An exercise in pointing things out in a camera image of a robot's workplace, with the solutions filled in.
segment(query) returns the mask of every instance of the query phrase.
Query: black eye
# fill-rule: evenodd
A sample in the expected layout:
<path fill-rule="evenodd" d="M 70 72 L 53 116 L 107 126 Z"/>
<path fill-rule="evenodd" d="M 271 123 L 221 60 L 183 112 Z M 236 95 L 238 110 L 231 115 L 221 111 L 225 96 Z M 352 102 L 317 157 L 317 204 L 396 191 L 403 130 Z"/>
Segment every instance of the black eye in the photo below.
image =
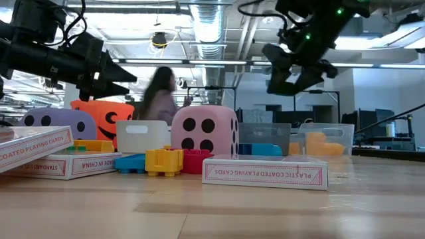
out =
<path fill-rule="evenodd" d="M 115 121 L 112 119 L 112 116 L 117 116 L 117 113 L 115 113 L 115 112 L 109 112 L 109 113 L 107 113 L 106 116 L 105 116 L 105 120 L 108 123 L 115 123 Z"/>

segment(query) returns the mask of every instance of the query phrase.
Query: yellow toy block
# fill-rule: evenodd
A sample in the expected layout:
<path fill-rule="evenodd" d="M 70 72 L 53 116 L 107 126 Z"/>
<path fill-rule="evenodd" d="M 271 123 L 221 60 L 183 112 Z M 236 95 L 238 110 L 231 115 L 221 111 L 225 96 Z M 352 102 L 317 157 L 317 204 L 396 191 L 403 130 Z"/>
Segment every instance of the yellow toy block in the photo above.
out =
<path fill-rule="evenodd" d="M 174 177 L 183 169 L 183 154 L 182 149 L 146 150 L 145 170 L 149 176 L 164 173 L 166 177 Z"/>
<path fill-rule="evenodd" d="M 74 146 L 85 146 L 88 151 L 103 153 L 114 153 L 115 148 L 112 141 L 106 140 L 74 140 Z"/>

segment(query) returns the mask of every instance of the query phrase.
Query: clear plastic bin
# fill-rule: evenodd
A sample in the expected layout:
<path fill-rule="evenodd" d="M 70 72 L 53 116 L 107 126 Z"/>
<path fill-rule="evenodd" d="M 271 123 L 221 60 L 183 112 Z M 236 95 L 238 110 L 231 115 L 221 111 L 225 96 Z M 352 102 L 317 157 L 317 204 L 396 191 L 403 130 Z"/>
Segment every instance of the clear plastic bin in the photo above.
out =
<path fill-rule="evenodd" d="M 290 137 L 290 154 L 310 156 L 351 155 L 354 125 L 303 123 Z"/>
<path fill-rule="evenodd" d="M 288 155 L 290 146 L 290 123 L 240 123 L 240 143 L 272 143 Z"/>

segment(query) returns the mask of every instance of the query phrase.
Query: foam cube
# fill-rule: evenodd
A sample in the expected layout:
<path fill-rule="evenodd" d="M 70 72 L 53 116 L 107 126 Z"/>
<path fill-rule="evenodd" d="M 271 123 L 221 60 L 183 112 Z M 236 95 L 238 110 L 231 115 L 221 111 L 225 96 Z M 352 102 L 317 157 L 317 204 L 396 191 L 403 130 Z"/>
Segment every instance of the foam cube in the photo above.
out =
<path fill-rule="evenodd" d="M 82 111 L 38 108 L 28 111 L 19 122 L 21 126 L 71 126 L 74 139 L 96 139 L 93 117 Z"/>
<path fill-rule="evenodd" d="M 171 147 L 236 155 L 239 148 L 236 114 L 225 106 L 192 106 L 179 110 L 171 127 Z"/>

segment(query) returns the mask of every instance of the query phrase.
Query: ceiling light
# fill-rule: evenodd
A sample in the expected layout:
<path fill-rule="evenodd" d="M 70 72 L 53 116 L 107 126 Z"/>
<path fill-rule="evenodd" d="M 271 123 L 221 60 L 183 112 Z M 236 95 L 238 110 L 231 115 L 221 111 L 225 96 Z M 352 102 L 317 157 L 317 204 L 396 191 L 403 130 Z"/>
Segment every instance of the ceiling light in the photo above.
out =
<path fill-rule="evenodd" d="M 190 64 L 245 65 L 246 61 L 239 60 L 190 60 Z"/>
<path fill-rule="evenodd" d="M 376 37 L 338 37 L 336 50 L 366 50 L 376 44 Z"/>
<path fill-rule="evenodd" d="M 253 64 L 256 66 L 271 66 L 272 65 L 271 62 L 253 62 Z"/>
<path fill-rule="evenodd" d="M 425 64 L 382 64 L 379 68 L 391 69 L 425 69 Z"/>
<path fill-rule="evenodd" d="M 139 63 L 139 64 L 182 64 L 182 60 L 138 60 L 138 59 L 129 59 L 126 60 L 126 63 Z"/>
<path fill-rule="evenodd" d="M 332 63 L 334 67 L 347 67 L 347 68 L 371 68 L 373 64 L 361 64 L 361 63 Z"/>
<path fill-rule="evenodd" d="M 81 8 L 82 6 L 80 4 L 69 4 L 67 7 L 71 8 Z M 114 5 L 101 5 L 101 4 L 93 4 L 93 5 L 86 5 L 86 8 L 103 8 L 103 9 L 175 9 L 174 6 L 166 6 L 166 5 L 129 5 L 129 4 L 114 4 Z M 188 10 L 188 7 L 182 6 L 181 9 Z"/>
<path fill-rule="evenodd" d="M 269 24 L 273 22 L 273 17 L 264 17 L 261 21 L 265 24 Z"/>
<path fill-rule="evenodd" d="M 425 37 L 405 47 L 406 49 L 422 49 L 425 48 Z"/>

